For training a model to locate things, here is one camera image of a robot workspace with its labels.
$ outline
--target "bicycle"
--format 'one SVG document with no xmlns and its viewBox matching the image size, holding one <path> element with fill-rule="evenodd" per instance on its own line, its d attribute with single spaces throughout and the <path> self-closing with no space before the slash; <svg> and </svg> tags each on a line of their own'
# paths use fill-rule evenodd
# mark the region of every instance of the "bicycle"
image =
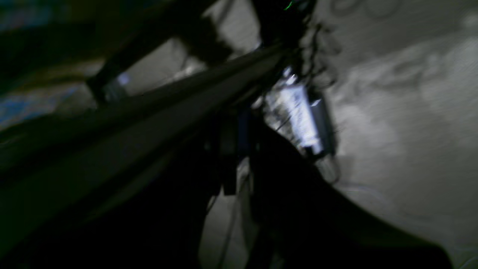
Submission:
<svg viewBox="0 0 478 269">
<path fill-rule="evenodd" d="M 315 1 L 253 6 L 261 49 L 91 114 L 0 135 L 3 268 L 198 268 L 208 204 L 221 188 L 250 193 L 260 232 L 247 268 L 271 266 L 274 254 L 302 268 L 319 251 L 328 267 L 450 267 L 440 247 L 364 212 L 314 166 L 337 149 L 311 82 L 317 71 L 302 70 L 299 40 Z M 302 154 L 264 122 L 271 90 L 290 100 Z M 238 190 L 246 156 L 248 184 Z"/>
</svg>

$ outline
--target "cable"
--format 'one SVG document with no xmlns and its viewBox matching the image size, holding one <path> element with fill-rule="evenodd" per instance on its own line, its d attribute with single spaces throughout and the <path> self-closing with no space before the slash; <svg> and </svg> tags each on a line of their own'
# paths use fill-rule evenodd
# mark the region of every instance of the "cable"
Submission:
<svg viewBox="0 0 478 269">
<path fill-rule="evenodd" d="M 249 177 L 245 178 L 243 180 L 243 182 L 241 183 L 240 187 L 239 187 L 239 191 L 238 193 L 236 194 L 236 200 L 234 201 L 234 204 L 232 205 L 232 216 L 231 216 L 231 220 L 229 221 L 229 227 L 228 227 L 228 231 L 227 231 L 227 236 L 226 236 L 226 241 L 222 247 L 222 251 L 221 251 L 221 256 L 219 257 L 219 262 L 217 263 L 217 268 L 218 269 L 221 269 L 223 268 L 224 266 L 224 260 L 226 259 L 226 254 L 228 253 L 228 247 L 229 247 L 229 244 L 230 244 L 230 241 L 231 241 L 231 238 L 232 238 L 232 232 L 233 232 L 233 229 L 234 229 L 234 224 L 236 223 L 236 207 L 237 207 L 237 204 L 238 204 L 238 200 L 239 200 L 239 194 L 244 190 L 244 186 L 246 185 L 246 182 L 249 182 Z"/>
<path fill-rule="evenodd" d="M 282 127 L 284 127 L 284 125 L 286 125 L 289 120 L 291 120 L 292 116 L 289 116 L 279 127 L 277 127 L 277 129 L 275 129 L 275 131 L 279 131 Z"/>
<path fill-rule="evenodd" d="M 218 196 L 219 196 L 219 195 L 214 196 L 214 198 L 213 198 L 211 204 L 210 204 L 209 207 L 206 209 L 206 216 L 209 215 L 209 212 L 211 212 L 211 209 L 212 209 L 212 207 L 214 206 L 214 204 L 216 203 Z"/>
</svg>

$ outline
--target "wire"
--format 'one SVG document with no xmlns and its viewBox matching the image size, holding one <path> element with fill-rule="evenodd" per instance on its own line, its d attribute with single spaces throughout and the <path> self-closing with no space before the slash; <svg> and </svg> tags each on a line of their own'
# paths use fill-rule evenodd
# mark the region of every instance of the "wire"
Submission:
<svg viewBox="0 0 478 269">
<path fill-rule="evenodd" d="M 211 204 L 210 204 L 209 207 L 206 209 L 206 216 L 209 215 L 209 212 L 211 212 L 211 209 L 212 209 L 212 207 L 214 206 L 214 204 L 216 203 L 218 196 L 219 196 L 219 195 L 216 195 L 216 196 L 213 197 L 213 200 L 212 200 Z"/>
<path fill-rule="evenodd" d="M 291 120 L 292 116 L 289 116 L 279 127 L 277 127 L 277 129 L 275 129 L 275 131 L 279 131 L 282 127 L 284 127 L 284 125 L 286 125 L 290 120 Z"/>
<path fill-rule="evenodd" d="M 239 187 L 239 191 L 238 193 L 236 194 L 236 200 L 234 201 L 234 204 L 232 205 L 232 216 L 231 216 L 231 220 L 229 221 L 229 227 L 228 227 L 228 232 L 227 232 L 227 236 L 226 236 L 226 241 L 222 247 L 222 251 L 221 251 L 221 256 L 219 257 L 219 262 L 217 263 L 217 268 L 218 269 L 221 269 L 223 268 L 224 266 L 224 260 L 226 259 L 226 254 L 228 253 L 228 247 L 229 247 L 229 244 L 231 242 L 231 238 L 232 238 L 232 232 L 233 232 L 233 229 L 234 229 L 234 224 L 236 223 L 236 207 L 237 207 L 237 204 L 238 204 L 238 200 L 239 200 L 239 193 L 241 193 L 243 190 L 244 190 L 244 186 L 246 185 L 246 182 L 249 182 L 249 177 L 245 178 L 243 180 L 243 182 L 241 183 L 240 187 Z"/>
</svg>

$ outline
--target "green light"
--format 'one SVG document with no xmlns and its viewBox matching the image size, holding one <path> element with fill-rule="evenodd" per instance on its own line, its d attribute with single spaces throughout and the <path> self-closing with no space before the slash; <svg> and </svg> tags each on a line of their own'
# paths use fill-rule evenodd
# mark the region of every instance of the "green light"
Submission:
<svg viewBox="0 0 478 269">
<path fill-rule="evenodd" d="M 291 7 L 291 6 L 292 6 L 292 1 L 289 3 L 289 5 L 284 10 L 288 10 L 289 7 Z"/>
</svg>

